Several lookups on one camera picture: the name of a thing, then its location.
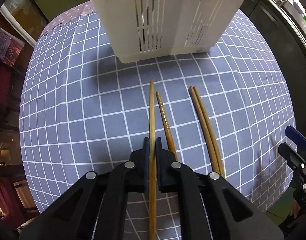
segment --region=blue checkered tablecloth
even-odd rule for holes
[[[267,43],[239,10],[209,53],[123,64],[96,13],[40,37],[20,108],[23,165],[40,212],[87,171],[111,171],[149,134],[149,80],[165,104],[179,161],[211,171],[187,91],[197,86],[222,154],[227,180],[260,210],[287,189],[291,170],[278,154],[295,126],[285,79]],[[167,148],[156,103],[156,136]],[[129,195],[125,236],[148,238],[148,196]],[[158,193],[158,239],[181,235],[177,197]]]

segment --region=towel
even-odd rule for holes
[[[0,28],[0,30],[9,38],[11,38],[9,47],[5,52],[5,57],[1,58],[1,60],[9,67],[12,67],[15,64],[15,61],[17,60],[21,50],[23,50],[24,42],[18,39],[17,37],[13,36],[12,34],[8,33],[4,29]]]
[[[0,28],[0,59],[4,60],[12,39]]]

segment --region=white plastic basket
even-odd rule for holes
[[[92,0],[123,63],[206,52],[243,0]]]

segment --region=floor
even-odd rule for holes
[[[285,193],[280,197],[280,199],[267,210],[266,215],[276,224],[279,225],[282,223],[288,216],[291,205],[294,201],[292,193],[294,188],[289,187]]]

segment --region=wooden chopstick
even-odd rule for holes
[[[155,114],[154,114],[154,82],[150,81],[150,159],[149,159],[149,229],[150,240],[155,240],[156,232],[156,156],[155,156]]]
[[[200,104],[200,108],[202,110],[202,114],[204,116],[204,119],[205,119],[205,122],[206,122],[206,127],[208,129],[208,132],[209,132],[209,135],[211,137],[211,141],[212,141],[212,144],[213,144],[213,148],[214,148],[214,151],[215,151],[215,155],[216,155],[216,159],[217,159],[217,164],[218,164],[218,168],[219,168],[219,174],[225,178],[225,171],[224,171],[224,166],[223,166],[223,162],[222,162],[222,157],[221,157],[221,153],[219,152],[219,148],[218,148],[218,144],[217,144],[217,141],[216,141],[216,137],[215,137],[215,134],[214,134],[214,130],[212,128],[212,124],[208,118],[208,114],[206,112],[206,108],[205,108],[205,105],[202,101],[202,98],[200,96],[200,93],[198,92],[198,89],[197,87],[193,87],[194,89],[194,92],[196,94],[196,97],[197,97],[197,100]]]
[[[196,110],[198,119],[200,120],[200,125],[202,127],[202,131],[203,131],[203,134],[204,134],[204,137],[205,137],[205,142],[207,144],[207,149],[208,149],[209,158],[211,160],[212,169],[213,169],[213,171],[220,174],[218,163],[217,163],[217,158],[216,158],[215,151],[214,151],[214,146],[213,146],[209,131],[207,129],[207,125],[206,125],[205,118],[203,116],[202,109],[200,107],[199,101],[197,99],[197,96],[195,94],[195,91],[194,91],[193,87],[190,87],[188,89],[188,91],[189,91],[189,93],[192,97],[193,104],[195,106],[195,110]]]
[[[162,121],[163,121],[163,127],[164,127],[165,136],[166,136],[168,150],[174,153],[175,159],[176,159],[176,161],[178,161],[177,154],[176,154],[176,149],[175,149],[175,145],[174,145],[174,140],[173,140],[173,137],[172,137],[171,129],[169,128],[169,124],[168,124],[168,121],[167,121],[167,116],[166,116],[166,112],[165,112],[165,109],[164,109],[162,97],[160,96],[159,91],[156,92],[156,98],[157,98],[158,106],[160,108],[160,116],[162,117]]]

